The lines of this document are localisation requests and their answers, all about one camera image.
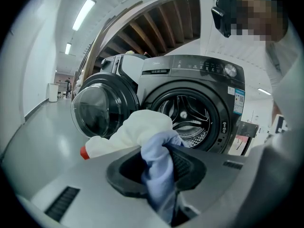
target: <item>washing machine door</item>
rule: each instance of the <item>washing machine door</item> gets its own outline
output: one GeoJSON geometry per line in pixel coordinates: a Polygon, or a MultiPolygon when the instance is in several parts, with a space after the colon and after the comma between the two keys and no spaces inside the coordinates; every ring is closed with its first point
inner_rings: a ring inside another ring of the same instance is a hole
{"type": "Polygon", "coordinates": [[[72,102],[76,128],[85,136],[110,138],[134,111],[139,101],[131,86],[113,73],[90,76],[72,102]]]}

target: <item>trash bin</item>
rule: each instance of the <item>trash bin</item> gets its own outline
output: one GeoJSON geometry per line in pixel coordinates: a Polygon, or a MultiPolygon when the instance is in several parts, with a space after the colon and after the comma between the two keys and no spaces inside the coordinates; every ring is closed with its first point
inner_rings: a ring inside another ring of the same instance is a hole
{"type": "Polygon", "coordinates": [[[48,101],[57,102],[58,84],[48,84],[48,101]]]}

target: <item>front-load washing machine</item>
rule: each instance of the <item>front-load washing machine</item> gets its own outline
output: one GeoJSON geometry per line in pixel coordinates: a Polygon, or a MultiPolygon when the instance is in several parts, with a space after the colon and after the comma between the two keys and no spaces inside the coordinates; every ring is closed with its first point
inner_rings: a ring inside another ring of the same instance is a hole
{"type": "Polygon", "coordinates": [[[245,100],[242,67],[178,55],[136,57],[136,63],[114,59],[109,68],[89,77],[72,102],[73,121],[82,134],[109,138],[132,112],[150,109],[168,115],[190,148],[229,151],[245,100]]]}

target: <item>person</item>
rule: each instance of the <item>person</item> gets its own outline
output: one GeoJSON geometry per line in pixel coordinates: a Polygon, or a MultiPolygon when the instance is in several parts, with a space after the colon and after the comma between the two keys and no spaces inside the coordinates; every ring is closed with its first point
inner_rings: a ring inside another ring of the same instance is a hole
{"type": "MultiPolygon", "coordinates": [[[[227,11],[227,0],[222,1],[217,1],[217,7],[227,11]]],[[[237,34],[246,29],[265,41],[265,70],[275,92],[292,65],[303,56],[303,45],[295,28],[278,0],[231,0],[230,4],[231,29],[237,34]]],[[[274,101],[272,123],[277,114],[281,111],[274,101]]]]}
{"type": "Polygon", "coordinates": [[[71,92],[71,81],[70,78],[67,78],[65,80],[65,82],[67,83],[67,87],[66,87],[66,99],[68,98],[68,94],[71,92]]]}

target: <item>hallway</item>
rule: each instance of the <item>hallway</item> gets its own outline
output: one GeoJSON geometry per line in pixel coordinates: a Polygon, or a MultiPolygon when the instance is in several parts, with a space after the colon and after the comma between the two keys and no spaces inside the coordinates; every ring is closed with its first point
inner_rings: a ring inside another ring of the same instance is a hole
{"type": "Polygon", "coordinates": [[[37,191],[81,162],[88,140],[73,124],[71,100],[43,104],[17,131],[2,168],[17,194],[30,199],[37,191]]]}

